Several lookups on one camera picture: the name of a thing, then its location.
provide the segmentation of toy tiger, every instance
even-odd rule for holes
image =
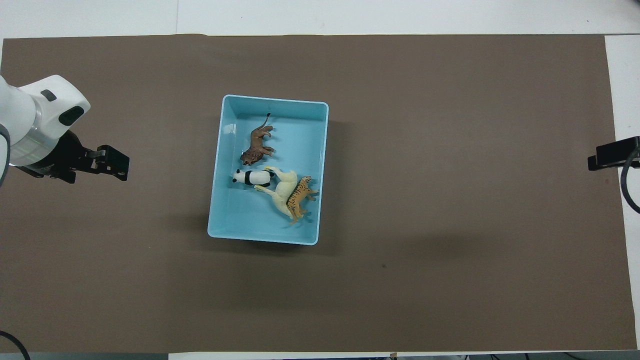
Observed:
[[[298,219],[302,218],[302,216],[307,212],[307,210],[300,208],[300,203],[302,202],[302,200],[308,198],[309,200],[315,201],[315,198],[313,198],[311,194],[317,193],[318,190],[311,190],[309,188],[308,185],[310,181],[310,176],[303,176],[302,179],[300,179],[298,185],[296,185],[296,188],[291,193],[291,196],[289,196],[289,199],[287,200],[287,208],[291,212],[291,216],[293,219],[293,222],[289,223],[289,225],[295,224]]]

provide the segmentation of toy panda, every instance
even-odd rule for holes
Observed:
[[[261,185],[261,186],[269,186],[271,185],[271,177],[273,177],[273,173],[265,170],[260,171],[240,171],[240,169],[236,170],[236,173],[233,174],[233,182],[240,181],[241,183],[245,183],[247,185]]]

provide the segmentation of black cable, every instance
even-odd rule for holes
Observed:
[[[0,330],[0,336],[9,339],[9,341],[11,341],[15,346],[17,346],[18,349],[20,350],[20,352],[22,353],[22,356],[24,357],[24,360],[31,360],[31,357],[29,356],[29,353],[27,352],[27,348],[24,347],[24,345],[20,342],[20,340],[18,340],[15,336],[9,334],[6,331],[2,331],[2,330]]]
[[[564,352],[563,354],[567,355],[568,357],[570,357],[572,359],[575,359],[575,360],[586,360],[586,359],[583,359],[581,357],[573,356],[573,355],[569,354],[568,352]]]
[[[640,146],[636,147],[631,154],[627,157],[625,164],[622,166],[622,174],[620,174],[620,188],[622,189],[622,196],[624,196],[627,204],[631,206],[631,208],[640,214],[640,206],[638,206],[633,199],[631,199],[631,195],[629,195],[629,189],[627,188],[627,173],[629,172],[629,168],[631,167],[631,163],[633,160],[640,155]]]

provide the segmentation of light blue plastic bin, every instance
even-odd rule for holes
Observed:
[[[244,166],[240,155],[249,148],[251,131],[264,122],[267,113],[271,113],[267,125],[273,126],[273,136],[265,136],[264,145],[274,148],[273,157],[265,155],[253,165]],[[226,95],[222,100],[213,174],[209,236],[300,245],[317,243],[328,117],[329,106],[325,102]],[[311,176],[309,187],[320,190],[316,201],[302,202],[308,213],[293,225],[275,208],[269,195],[241,182],[232,182],[236,169],[262,170],[266,165],[283,172],[294,170],[298,179]],[[275,183],[272,181],[269,189],[274,190]]]

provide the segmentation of toy animal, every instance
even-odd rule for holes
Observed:
[[[307,198],[309,200],[316,201],[316,199],[313,198],[311,194],[317,193],[318,190],[311,190],[309,188],[310,181],[310,176],[303,176],[302,179],[300,179],[298,185],[296,185],[296,188],[291,193],[291,196],[289,196],[289,198],[287,199],[287,209],[291,213],[290,218],[293,219],[293,222],[291,222],[289,225],[295,224],[298,219],[301,219],[302,216],[304,216],[304,214],[307,212],[307,210],[300,208],[300,203],[302,202],[302,200]]]
[[[231,181],[233,181],[234,183],[240,181],[241,183],[245,183],[247,185],[269,186],[271,185],[271,177],[274,176],[274,173],[266,170],[242,171],[240,169],[237,169],[236,173],[232,176],[233,180]]]
[[[254,186],[254,188],[259,192],[267,193],[267,195],[271,197],[271,200],[276,206],[276,209],[293,220],[291,212],[287,208],[287,200],[289,199],[289,196],[291,196],[293,190],[296,188],[296,184],[298,184],[298,175],[293,170],[291,170],[290,172],[282,172],[279,168],[276,167],[264,167],[264,170],[273,171],[280,180],[280,182],[276,185],[276,191],[269,190],[260,185],[256,185]]]
[[[272,147],[262,146],[262,138],[264,135],[269,135],[271,137],[271,133],[269,131],[273,130],[273,126],[265,126],[267,120],[269,120],[269,116],[271,113],[267,114],[267,118],[264,119],[264,122],[259,127],[253,129],[250,135],[251,145],[249,149],[240,155],[240,160],[242,161],[242,165],[251,165],[256,161],[262,159],[262,157],[266,154],[269,156],[273,155]]]

